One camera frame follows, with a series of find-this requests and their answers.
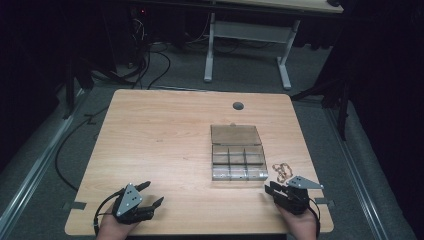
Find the white-framed wooden desk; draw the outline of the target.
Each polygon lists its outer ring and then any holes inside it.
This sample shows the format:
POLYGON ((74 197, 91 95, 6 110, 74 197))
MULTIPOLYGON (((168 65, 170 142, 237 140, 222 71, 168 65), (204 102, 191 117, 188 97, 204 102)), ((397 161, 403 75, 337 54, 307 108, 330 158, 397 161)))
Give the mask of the white-framed wooden desk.
MULTIPOLYGON (((260 7, 271 10, 288 11, 296 14, 342 14, 341 5, 333 6, 327 0, 213 0, 211 4, 232 3, 244 7, 260 7)), ((267 43, 283 44, 285 49, 281 56, 276 58, 282 86, 285 90, 291 89, 291 82, 287 72, 286 61, 297 35, 301 20, 295 17, 288 27, 271 26, 260 23, 244 23, 233 20, 216 20, 215 13, 209 16, 208 52, 205 62, 204 81, 213 80, 214 41, 216 38, 248 40, 267 43)))

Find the person's right hand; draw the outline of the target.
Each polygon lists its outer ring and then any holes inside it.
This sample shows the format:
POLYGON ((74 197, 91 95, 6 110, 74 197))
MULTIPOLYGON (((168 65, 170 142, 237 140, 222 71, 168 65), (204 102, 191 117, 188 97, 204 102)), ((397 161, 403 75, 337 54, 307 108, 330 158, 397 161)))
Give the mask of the person's right hand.
POLYGON ((280 212, 290 234, 296 240, 317 240, 317 222, 310 210, 305 210, 300 215, 294 215, 280 206, 276 206, 280 212))

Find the person's left hand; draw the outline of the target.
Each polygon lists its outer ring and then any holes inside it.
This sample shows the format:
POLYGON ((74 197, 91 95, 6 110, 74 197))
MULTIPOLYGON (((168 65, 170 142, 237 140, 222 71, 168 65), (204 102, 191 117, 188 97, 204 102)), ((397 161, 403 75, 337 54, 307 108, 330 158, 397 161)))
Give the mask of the person's left hand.
POLYGON ((137 226, 138 223, 121 224, 112 214, 106 214, 102 217, 96 240, 126 240, 137 226))

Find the black stand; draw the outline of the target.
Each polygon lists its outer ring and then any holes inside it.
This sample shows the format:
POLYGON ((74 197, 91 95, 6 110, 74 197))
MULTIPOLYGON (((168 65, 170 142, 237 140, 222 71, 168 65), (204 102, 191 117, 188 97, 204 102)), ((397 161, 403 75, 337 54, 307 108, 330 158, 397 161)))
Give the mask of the black stand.
POLYGON ((67 108, 65 119, 68 119, 75 110, 75 82, 79 83, 82 90, 91 90, 94 86, 90 62, 85 58, 71 57, 66 65, 65 100, 67 108))
POLYGON ((348 117, 347 108, 349 101, 351 79, 340 77, 334 80, 317 84, 305 91, 301 91, 290 97, 292 101, 299 101, 307 96, 322 95, 321 106, 323 108, 338 108, 336 129, 342 140, 346 140, 345 125, 348 117))

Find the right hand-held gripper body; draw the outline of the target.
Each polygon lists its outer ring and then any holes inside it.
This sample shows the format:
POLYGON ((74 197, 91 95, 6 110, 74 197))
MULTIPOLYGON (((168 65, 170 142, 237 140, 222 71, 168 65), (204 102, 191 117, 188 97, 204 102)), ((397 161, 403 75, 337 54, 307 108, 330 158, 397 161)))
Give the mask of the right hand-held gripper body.
POLYGON ((324 186, 302 176, 291 178, 282 186, 282 192, 288 198, 288 211, 294 215, 300 215, 309 207, 309 189, 323 189, 324 186))

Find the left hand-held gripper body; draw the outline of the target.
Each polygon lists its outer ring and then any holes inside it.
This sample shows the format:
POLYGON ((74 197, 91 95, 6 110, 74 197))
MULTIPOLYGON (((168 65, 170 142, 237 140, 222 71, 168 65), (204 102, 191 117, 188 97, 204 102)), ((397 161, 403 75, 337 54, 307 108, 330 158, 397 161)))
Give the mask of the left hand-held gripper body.
POLYGON ((119 223, 130 225, 153 218, 154 211, 147 211, 146 207, 139 207, 143 201, 140 192, 135 189, 134 184, 129 183, 118 195, 112 208, 112 215, 119 223))

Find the clear plastic compartment box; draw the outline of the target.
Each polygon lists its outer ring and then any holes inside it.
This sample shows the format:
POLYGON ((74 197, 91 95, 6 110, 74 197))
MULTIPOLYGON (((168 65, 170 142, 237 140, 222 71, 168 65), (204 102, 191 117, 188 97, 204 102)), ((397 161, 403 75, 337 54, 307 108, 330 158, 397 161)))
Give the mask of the clear plastic compartment box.
POLYGON ((254 125, 212 125, 211 165, 214 181, 265 181, 264 148, 254 125))

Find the metal floor rail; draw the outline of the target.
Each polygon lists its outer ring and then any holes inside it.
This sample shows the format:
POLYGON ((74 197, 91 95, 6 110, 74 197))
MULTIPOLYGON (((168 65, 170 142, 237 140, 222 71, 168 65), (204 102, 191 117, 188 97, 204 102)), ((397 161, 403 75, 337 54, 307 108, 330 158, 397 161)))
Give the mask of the metal floor rail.
POLYGON ((90 90, 79 89, 73 110, 60 103, 0 174, 0 240, 13 232, 28 202, 48 171, 55 154, 90 90))
POLYGON ((348 169, 348 175, 351 179, 352 186, 358 198, 362 212, 368 222, 371 232, 375 240, 388 240, 388 234, 377 212, 375 203, 368 192, 360 172, 355 164, 355 159, 345 140, 342 139, 338 128, 337 119, 332 110, 324 109, 326 118, 331 125, 332 131, 337 139, 338 145, 343 153, 343 159, 348 169))

